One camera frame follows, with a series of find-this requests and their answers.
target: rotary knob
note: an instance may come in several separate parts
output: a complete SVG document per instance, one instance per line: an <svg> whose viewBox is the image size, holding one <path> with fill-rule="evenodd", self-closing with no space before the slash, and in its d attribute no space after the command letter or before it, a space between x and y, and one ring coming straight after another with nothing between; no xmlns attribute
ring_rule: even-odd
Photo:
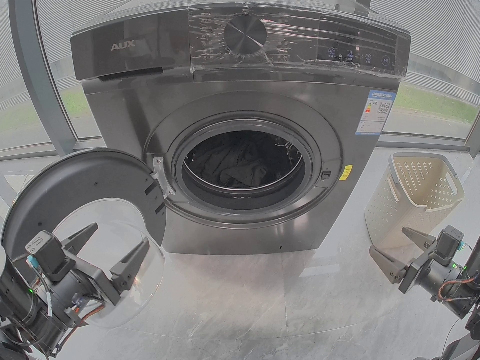
<svg viewBox="0 0 480 360"><path fill-rule="evenodd" d="M250 55L264 46L267 29L260 19L251 15L235 16L227 23L224 31L225 44L230 51Z"/></svg>

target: energy label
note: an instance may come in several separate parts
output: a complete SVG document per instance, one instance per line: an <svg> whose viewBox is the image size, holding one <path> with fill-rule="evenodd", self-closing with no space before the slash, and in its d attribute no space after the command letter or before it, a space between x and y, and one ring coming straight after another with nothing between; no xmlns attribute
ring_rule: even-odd
<svg viewBox="0 0 480 360"><path fill-rule="evenodd" d="M355 135L380 135L396 93L371 89Z"/></svg>

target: glass wall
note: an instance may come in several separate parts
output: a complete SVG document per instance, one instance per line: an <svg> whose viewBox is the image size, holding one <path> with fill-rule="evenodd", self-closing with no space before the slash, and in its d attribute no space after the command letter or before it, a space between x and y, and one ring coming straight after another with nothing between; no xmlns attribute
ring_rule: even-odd
<svg viewBox="0 0 480 360"><path fill-rule="evenodd" d="M42 40L66 113L79 138L99 136L75 72L70 36L95 16L127 0L36 0Z"/></svg>
<svg viewBox="0 0 480 360"><path fill-rule="evenodd" d="M8 0L0 0L0 150L50 142L18 66Z"/></svg>
<svg viewBox="0 0 480 360"><path fill-rule="evenodd" d="M371 0L371 7L412 36L383 131L465 140L480 108L480 1Z"/></svg>

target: laundry basket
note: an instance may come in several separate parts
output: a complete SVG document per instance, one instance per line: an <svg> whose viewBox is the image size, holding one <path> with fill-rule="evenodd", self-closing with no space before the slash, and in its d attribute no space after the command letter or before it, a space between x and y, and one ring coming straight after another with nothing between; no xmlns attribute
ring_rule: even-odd
<svg viewBox="0 0 480 360"><path fill-rule="evenodd" d="M365 209L373 245L412 242L402 227L430 233L463 200L462 184L447 158L435 153L393 153Z"/></svg>

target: qr code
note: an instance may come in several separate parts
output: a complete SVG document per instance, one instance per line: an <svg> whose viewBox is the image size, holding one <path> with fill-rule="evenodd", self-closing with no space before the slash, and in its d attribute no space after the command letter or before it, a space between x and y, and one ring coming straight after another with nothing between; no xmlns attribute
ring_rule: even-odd
<svg viewBox="0 0 480 360"><path fill-rule="evenodd" d="M377 114L387 115L389 109L390 103L380 102L377 108Z"/></svg>

